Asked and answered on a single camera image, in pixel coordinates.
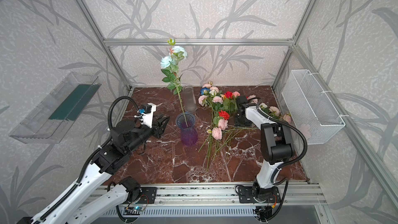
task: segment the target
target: green mat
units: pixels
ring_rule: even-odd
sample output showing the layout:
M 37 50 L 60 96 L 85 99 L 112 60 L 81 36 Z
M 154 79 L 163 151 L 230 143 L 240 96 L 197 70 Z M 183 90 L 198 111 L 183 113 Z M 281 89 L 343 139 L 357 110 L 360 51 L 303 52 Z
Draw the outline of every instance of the green mat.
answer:
M 49 119 L 75 121 L 101 84 L 79 84 L 59 105 Z

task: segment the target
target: leaf pattern wallpaper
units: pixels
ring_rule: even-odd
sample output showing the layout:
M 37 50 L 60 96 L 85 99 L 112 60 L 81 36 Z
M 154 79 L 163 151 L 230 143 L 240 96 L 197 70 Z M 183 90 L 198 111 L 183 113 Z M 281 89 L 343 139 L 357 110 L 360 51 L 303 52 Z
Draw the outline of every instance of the leaf pattern wallpaper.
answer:
M 105 139 L 108 107 L 128 92 L 73 0 L 0 0 L 0 15 L 0 222 L 14 224 L 77 178 Z M 97 75 L 102 86 L 62 141 L 9 137 L 70 72 Z
M 309 0 L 85 0 L 105 38 L 291 38 Z M 285 46 L 187 46 L 184 83 L 271 85 Z M 112 51 L 132 85 L 166 85 L 162 46 Z
M 397 0 L 320 0 L 298 41 L 308 59 L 398 179 Z M 293 57 L 276 87 L 280 93 Z M 398 213 L 342 130 L 303 159 L 337 223 L 398 223 Z

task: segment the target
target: gray floor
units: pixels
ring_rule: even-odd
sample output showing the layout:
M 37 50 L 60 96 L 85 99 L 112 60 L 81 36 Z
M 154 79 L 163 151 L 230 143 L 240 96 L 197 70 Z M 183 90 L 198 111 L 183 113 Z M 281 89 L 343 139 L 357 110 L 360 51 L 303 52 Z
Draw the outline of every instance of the gray floor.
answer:
M 98 218 L 93 224 L 122 224 L 118 218 Z M 254 217 L 157 217 L 157 218 L 138 218 L 134 224 L 258 224 Z M 282 206 L 278 215 L 269 221 L 270 224 L 276 223 L 295 223 L 295 224 L 320 224 L 314 206 Z

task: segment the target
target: white wire mesh basket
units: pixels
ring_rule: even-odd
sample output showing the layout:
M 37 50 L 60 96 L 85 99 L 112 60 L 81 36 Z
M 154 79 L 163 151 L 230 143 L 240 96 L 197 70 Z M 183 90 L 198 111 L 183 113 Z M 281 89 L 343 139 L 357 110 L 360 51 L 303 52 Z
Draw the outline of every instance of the white wire mesh basket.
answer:
M 345 122 L 324 89 L 307 69 L 291 70 L 282 91 L 296 127 L 308 144 L 324 144 Z

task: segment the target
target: wallpaper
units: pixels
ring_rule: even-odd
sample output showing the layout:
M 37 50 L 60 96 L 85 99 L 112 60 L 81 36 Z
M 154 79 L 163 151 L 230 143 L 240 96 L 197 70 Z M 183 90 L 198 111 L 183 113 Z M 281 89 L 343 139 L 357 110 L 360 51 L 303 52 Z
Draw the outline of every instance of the wallpaper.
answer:
M 396 12 L 396 0 L 320 0 L 298 43 L 397 178 Z M 302 69 L 294 56 L 276 86 L 285 112 L 281 91 L 292 69 Z M 302 150 L 298 139 L 296 146 Z M 302 164 L 337 223 L 398 223 L 344 130 L 309 146 Z
M 0 222 L 14 224 L 77 178 L 106 137 L 108 107 L 127 91 L 73 0 L 0 0 L 0 16 Z M 102 86 L 62 141 L 9 137 L 70 72 L 98 75 Z
M 85 0 L 105 38 L 291 38 L 309 0 Z
M 188 57 L 178 63 L 182 83 L 195 86 L 271 85 L 287 51 L 286 46 L 185 46 Z M 167 46 L 113 47 L 132 85 L 167 86 L 160 60 Z

